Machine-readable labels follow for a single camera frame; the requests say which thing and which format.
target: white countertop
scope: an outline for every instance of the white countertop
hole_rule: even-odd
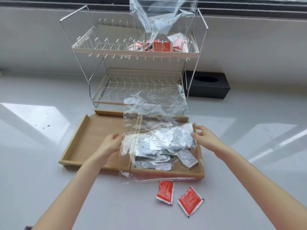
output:
[[[306,95],[234,86],[224,100],[190,98],[188,106],[191,122],[307,205]],[[73,178],[58,160],[93,113],[84,77],[0,78],[0,229],[34,225]],[[73,229],[274,229],[225,164],[202,153],[205,179],[176,182],[172,206],[156,199],[157,182],[100,174]],[[176,201],[190,185],[205,202],[189,219]]]

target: two-tier dish rack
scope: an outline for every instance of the two-tier dish rack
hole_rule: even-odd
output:
[[[80,12],[83,14],[88,12],[91,27],[85,34],[76,38],[75,42],[71,42],[63,21]],[[126,21],[127,18],[124,18],[125,20],[99,18],[99,15],[99,12],[91,14],[89,7],[85,5],[60,20],[82,73],[88,82],[90,98],[95,107],[98,104],[123,104],[124,99],[129,97],[130,94],[142,89],[165,88],[169,89],[170,92],[177,93],[178,85],[185,86],[187,90],[186,99],[188,99],[191,82],[208,31],[208,26],[199,9],[195,11],[187,26],[184,26],[184,21],[177,24],[177,29],[183,31],[185,36],[189,38],[188,52],[128,50],[128,47],[130,45],[134,46],[136,40],[140,39],[140,36],[144,33],[140,22],[131,18],[128,21]],[[200,48],[194,35],[197,19],[201,23],[198,27],[205,29],[204,36],[200,40]],[[97,60],[97,65],[93,69],[94,72],[86,72],[85,67],[87,65],[81,62],[80,54],[87,54],[88,57]],[[188,84],[187,79],[185,79],[183,84],[183,76],[186,76],[185,64],[191,59],[196,59],[191,82]],[[167,68],[165,68],[157,65],[158,63],[165,65],[166,62],[172,63],[173,67],[167,65]],[[162,69],[149,70],[146,69],[145,65],[151,67],[153,65],[154,68],[162,67]],[[97,80],[97,77],[99,85],[93,92],[92,81]]]

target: black box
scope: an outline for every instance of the black box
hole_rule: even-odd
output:
[[[193,75],[193,71],[186,71],[182,74],[183,87],[185,95],[188,94],[188,88]],[[194,78],[190,87],[189,96],[191,97],[209,97],[224,99],[230,90],[230,86],[224,73],[209,73],[195,71]]]

